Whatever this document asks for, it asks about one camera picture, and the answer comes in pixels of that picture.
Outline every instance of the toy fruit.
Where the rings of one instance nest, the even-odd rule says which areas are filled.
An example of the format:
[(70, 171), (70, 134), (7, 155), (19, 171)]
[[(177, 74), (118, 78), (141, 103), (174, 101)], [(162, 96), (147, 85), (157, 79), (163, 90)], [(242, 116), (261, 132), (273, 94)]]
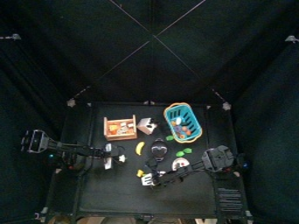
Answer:
[(174, 136), (167, 136), (166, 137), (166, 141), (173, 141), (174, 140)]
[(191, 149), (191, 148), (186, 148), (186, 149), (183, 150), (183, 152), (187, 153), (187, 154), (190, 154), (190, 153), (193, 153), (193, 149)]
[(137, 172), (137, 176), (138, 176), (139, 178), (142, 178), (142, 177), (143, 177), (143, 175), (145, 175), (145, 171), (138, 170), (138, 172)]
[(177, 157), (178, 157), (178, 158), (183, 157), (183, 155), (185, 155), (183, 151), (178, 151), (178, 152), (177, 152)]
[(177, 120), (175, 120), (177, 125), (181, 125), (182, 122), (183, 122), (183, 119), (181, 117), (178, 117)]
[(139, 156), (142, 156), (142, 150), (143, 150), (145, 145), (146, 145), (146, 142), (141, 142), (135, 147), (135, 153)]

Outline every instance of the black table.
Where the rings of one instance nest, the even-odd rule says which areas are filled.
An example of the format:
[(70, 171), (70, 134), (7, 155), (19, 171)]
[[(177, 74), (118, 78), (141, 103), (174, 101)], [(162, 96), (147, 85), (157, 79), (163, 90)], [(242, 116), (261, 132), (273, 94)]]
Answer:
[[(114, 169), (106, 170), (102, 160), (86, 161), (90, 170), (83, 175), (62, 171), (54, 174), (49, 207), (54, 213), (82, 216), (135, 216), (135, 217), (181, 217), (215, 218), (218, 216), (218, 202), (215, 197), (215, 179), (207, 172), (190, 175), (179, 185), (153, 190), (142, 185), (137, 176), (138, 170), (150, 173), (146, 161), (153, 156), (150, 148), (157, 138), (166, 139), (171, 135), (165, 109), (170, 104), (143, 105), (137, 103), (93, 102), (77, 105), (70, 109), (62, 141), (71, 144), (89, 144), (102, 147), (107, 143), (126, 148), (127, 161), (115, 164)], [(237, 152), (234, 130), (230, 112), (222, 105), (191, 105), (193, 112), (201, 123), (203, 134), (194, 143), (169, 141), (169, 153), (159, 164), (161, 171), (173, 169), (177, 152), (193, 148), (193, 154), (185, 158), (193, 163), (202, 159), (202, 153), (219, 145)], [(153, 117), (159, 126), (153, 135), (138, 131), (138, 139), (109, 142), (105, 135), (105, 117), (109, 120), (131, 118), (137, 122), (142, 118)], [(137, 145), (145, 142), (143, 155), (137, 155)]]

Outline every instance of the black fabric wall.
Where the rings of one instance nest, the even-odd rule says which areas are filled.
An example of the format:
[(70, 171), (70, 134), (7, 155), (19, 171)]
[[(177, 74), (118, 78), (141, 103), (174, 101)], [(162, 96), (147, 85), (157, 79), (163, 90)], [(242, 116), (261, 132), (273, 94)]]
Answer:
[[(11, 33), (0, 20), (0, 33)], [(26, 220), (42, 211), (50, 187), (47, 156), (22, 153), (27, 130), (62, 133), (66, 101), (18, 42), (0, 42), (0, 222)]]
[(251, 162), (247, 199), (262, 223), (299, 223), (299, 45), (290, 44), (234, 104)]
[(298, 1), (2, 1), (0, 218), (43, 208), (49, 169), (21, 135), (62, 133), (66, 101), (233, 104), (253, 214), (298, 222)]

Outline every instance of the teal basket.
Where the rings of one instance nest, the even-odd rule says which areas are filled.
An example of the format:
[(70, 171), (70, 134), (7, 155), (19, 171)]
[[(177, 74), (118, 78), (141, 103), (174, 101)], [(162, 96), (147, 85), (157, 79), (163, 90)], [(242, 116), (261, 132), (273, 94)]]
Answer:
[[(163, 116), (171, 128), (174, 139), (178, 143), (193, 143), (202, 136), (202, 126), (193, 113), (193, 107), (189, 103), (174, 103), (163, 111)], [(182, 119), (183, 126), (186, 126), (187, 130), (191, 132), (190, 135), (187, 135), (187, 133), (183, 131), (182, 125), (174, 125), (178, 118)]]

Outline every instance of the yellow banana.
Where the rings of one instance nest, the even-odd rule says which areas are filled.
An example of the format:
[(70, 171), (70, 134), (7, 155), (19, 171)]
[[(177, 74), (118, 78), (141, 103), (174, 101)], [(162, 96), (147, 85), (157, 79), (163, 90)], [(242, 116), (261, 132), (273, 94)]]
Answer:
[(137, 147), (135, 147), (135, 153), (137, 153), (139, 156), (142, 156), (142, 149), (143, 149), (145, 145), (146, 145), (146, 142), (141, 142), (141, 143), (137, 145)]

